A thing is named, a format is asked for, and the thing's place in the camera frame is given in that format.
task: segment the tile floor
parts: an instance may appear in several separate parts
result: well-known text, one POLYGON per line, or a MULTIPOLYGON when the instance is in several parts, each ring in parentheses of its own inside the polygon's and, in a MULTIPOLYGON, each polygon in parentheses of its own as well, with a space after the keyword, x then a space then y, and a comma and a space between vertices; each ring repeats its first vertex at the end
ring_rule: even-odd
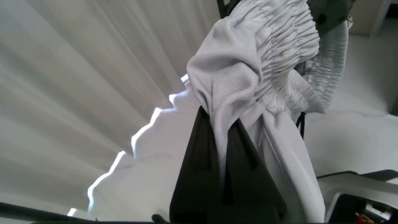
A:
MULTIPOLYGON (((305 143, 317 175, 354 170, 398 170, 398 118, 388 115, 398 90, 398 21, 386 21, 375 39, 351 36, 345 75, 326 114, 309 114, 305 143)), ((199 104, 178 94, 97 186, 91 213, 101 220, 168 218, 170 199, 199 104)))

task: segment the curtain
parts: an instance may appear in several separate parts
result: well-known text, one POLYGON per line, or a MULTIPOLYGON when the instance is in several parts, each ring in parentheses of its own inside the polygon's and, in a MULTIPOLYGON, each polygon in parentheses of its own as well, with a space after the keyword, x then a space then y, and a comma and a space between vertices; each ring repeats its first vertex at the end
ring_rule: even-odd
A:
POLYGON ((0 201, 86 209, 218 19, 216 0, 0 1, 0 201))

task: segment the white floor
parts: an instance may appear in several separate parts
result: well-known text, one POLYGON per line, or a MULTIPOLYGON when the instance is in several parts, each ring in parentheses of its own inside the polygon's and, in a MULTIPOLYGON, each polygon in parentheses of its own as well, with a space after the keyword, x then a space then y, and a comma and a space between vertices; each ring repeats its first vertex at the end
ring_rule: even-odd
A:
MULTIPOLYGON (((398 170, 398 118, 388 115, 398 90, 398 21, 379 37, 350 37, 345 76, 327 114, 309 114, 305 143, 317 175, 398 170)), ((170 199, 199 104, 190 91, 175 97, 95 191, 99 220, 168 218, 170 199)))

